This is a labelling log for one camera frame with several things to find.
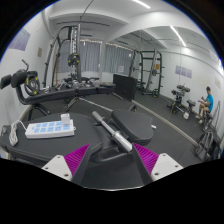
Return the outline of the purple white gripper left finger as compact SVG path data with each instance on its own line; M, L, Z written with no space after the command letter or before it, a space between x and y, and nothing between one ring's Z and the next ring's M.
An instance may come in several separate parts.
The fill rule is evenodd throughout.
M90 145L84 145L66 156L56 155L42 169L80 185L91 155Z

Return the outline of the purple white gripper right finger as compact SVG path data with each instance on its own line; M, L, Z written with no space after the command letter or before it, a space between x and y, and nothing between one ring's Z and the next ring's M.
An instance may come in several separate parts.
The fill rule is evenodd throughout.
M133 143L132 155L144 185L182 169L182 166L167 153L157 154L136 143Z

